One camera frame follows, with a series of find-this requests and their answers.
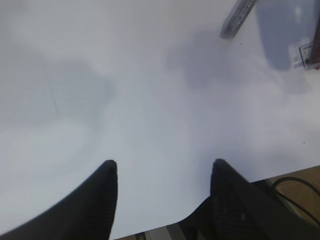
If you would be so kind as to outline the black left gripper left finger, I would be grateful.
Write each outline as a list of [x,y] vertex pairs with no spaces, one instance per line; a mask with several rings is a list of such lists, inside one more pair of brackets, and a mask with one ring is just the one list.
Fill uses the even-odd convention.
[[117,164],[106,160],[79,187],[2,240],[107,240],[118,198]]

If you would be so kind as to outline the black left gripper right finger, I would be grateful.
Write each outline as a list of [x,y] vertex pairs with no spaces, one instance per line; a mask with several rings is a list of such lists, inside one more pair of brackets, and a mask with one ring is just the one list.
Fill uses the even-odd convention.
[[320,229],[292,214],[223,159],[212,166],[212,224],[220,240],[318,240]]

